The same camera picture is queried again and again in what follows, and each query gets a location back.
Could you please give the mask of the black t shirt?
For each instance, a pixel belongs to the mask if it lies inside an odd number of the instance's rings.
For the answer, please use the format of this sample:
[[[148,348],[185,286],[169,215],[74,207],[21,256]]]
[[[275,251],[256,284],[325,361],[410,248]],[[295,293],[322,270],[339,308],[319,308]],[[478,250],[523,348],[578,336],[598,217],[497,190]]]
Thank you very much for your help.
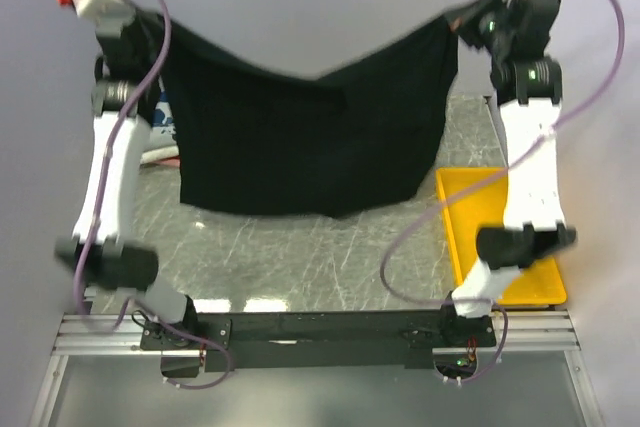
[[[412,198],[435,163],[458,43],[501,0],[449,8],[316,79],[259,68],[153,12],[170,44],[161,80],[180,157],[180,200],[247,216],[339,218]]]

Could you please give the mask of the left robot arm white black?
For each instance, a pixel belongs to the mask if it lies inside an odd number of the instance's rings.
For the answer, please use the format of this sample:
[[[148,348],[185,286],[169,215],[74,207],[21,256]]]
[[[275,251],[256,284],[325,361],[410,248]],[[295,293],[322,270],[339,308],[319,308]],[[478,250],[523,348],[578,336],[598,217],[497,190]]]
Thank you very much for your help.
[[[160,14],[152,40],[143,13],[126,6],[99,15],[101,47],[91,91],[93,154],[85,198],[72,233],[57,240],[54,255],[73,274],[78,312],[88,314],[88,287],[124,291],[176,348],[193,346],[200,325],[190,297],[159,274],[157,252],[132,238],[140,163],[160,97],[159,77],[171,42],[171,18]]]

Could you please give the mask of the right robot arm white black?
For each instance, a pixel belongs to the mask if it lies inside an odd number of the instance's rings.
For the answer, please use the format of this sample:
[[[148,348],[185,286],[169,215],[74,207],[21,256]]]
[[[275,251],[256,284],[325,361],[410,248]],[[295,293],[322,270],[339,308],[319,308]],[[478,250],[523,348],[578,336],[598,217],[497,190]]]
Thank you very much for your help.
[[[504,211],[496,223],[480,218],[480,206],[463,207],[469,189],[441,195],[453,261],[461,252],[455,225],[477,226],[473,263],[441,309],[439,334],[452,346],[489,333],[494,302],[527,270],[577,239],[558,193],[555,124],[562,110],[562,70],[545,53],[560,5],[561,0],[474,0],[445,15],[468,46],[490,54],[509,164]]]

